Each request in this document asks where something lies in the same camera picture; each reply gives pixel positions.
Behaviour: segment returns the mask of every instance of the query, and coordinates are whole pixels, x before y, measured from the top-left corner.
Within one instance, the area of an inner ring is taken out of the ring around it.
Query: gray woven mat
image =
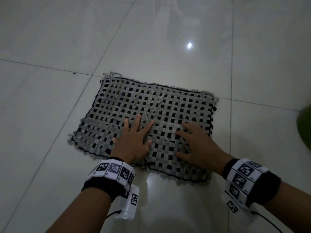
[[[209,170],[175,156],[178,151],[188,153],[189,146],[174,133],[184,129],[182,121],[195,121],[211,135],[218,98],[204,91],[142,83],[117,75],[120,76],[104,74],[92,108],[68,143],[98,158],[109,157],[112,137],[120,137],[124,119],[132,124],[137,113],[141,113],[142,127],[152,119],[155,121],[146,137],[153,143],[147,157],[135,164],[179,180],[207,182],[211,178]]]

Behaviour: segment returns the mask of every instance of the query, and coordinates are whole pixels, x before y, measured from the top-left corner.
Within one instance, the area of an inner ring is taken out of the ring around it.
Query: left hand
[[[152,140],[146,141],[145,144],[142,143],[142,140],[153,126],[154,121],[152,120],[144,129],[137,132],[140,124],[140,117],[141,115],[138,113],[131,130],[128,128],[128,119],[124,120],[124,128],[120,139],[112,138],[112,141],[115,143],[115,148],[111,151],[110,157],[118,157],[128,164],[132,164],[148,154]]]

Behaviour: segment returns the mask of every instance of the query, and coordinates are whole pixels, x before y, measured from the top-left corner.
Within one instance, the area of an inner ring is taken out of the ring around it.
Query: glossy floor
[[[0,230],[44,232],[98,163],[67,144],[104,72],[220,97],[213,139],[311,193],[295,126],[311,103],[310,0],[0,0]],[[134,221],[103,232],[275,232],[246,227],[224,180],[178,186],[137,169]],[[263,208],[284,232],[291,232]]]

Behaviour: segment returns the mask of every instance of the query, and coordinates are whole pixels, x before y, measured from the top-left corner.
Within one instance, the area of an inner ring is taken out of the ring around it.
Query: hand
[[[152,140],[146,141],[145,144],[142,143],[142,140],[151,129],[154,121],[152,120],[144,129],[137,132],[140,124],[140,117],[141,115],[138,114],[130,131],[128,129],[128,119],[124,120],[123,133],[120,139],[112,138],[112,141],[116,145],[110,157],[118,157],[128,164],[132,164],[134,161],[138,161],[148,154]]]
[[[177,152],[176,156],[190,164],[209,168],[221,175],[225,165],[234,157],[220,149],[198,124],[183,122],[182,125],[192,134],[184,131],[177,131],[175,134],[189,143],[191,153]]]

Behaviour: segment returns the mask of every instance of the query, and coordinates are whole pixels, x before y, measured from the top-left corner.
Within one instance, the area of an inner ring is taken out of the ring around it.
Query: wire
[[[265,219],[267,222],[269,222],[272,226],[274,226],[279,232],[283,233],[276,225],[274,225],[274,224],[273,224],[269,219],[267,219],[265,216],[261,215],[261,214],[258,213],[258,212],[255,212],[255,211],[251,211],[251,213],[261,216],[263,219]]]
[[[109,215],[106,217],[106,219],[107,219],[108,217],[110,217],[112,214],[115,214],[115,213],[121,213],[121,209],[120,209],[119,211],[112,212],[111,214],[109,214]]]

